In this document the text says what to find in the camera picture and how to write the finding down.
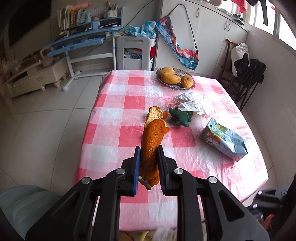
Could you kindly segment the person's right hand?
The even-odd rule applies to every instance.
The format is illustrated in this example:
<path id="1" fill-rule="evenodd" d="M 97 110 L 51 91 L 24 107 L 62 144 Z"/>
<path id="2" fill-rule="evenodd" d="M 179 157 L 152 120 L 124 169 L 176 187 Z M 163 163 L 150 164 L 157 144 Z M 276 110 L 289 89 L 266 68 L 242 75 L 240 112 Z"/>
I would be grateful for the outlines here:
<path id="1" fill-rule="evenodd" d="M 263 222 L 263 227 L 265 230 L 269 231 L 271 229 L 271 223 L 274 217 L 274 214 L 270 214 L 269 216 L 267 216 L 267 218 Z"/>

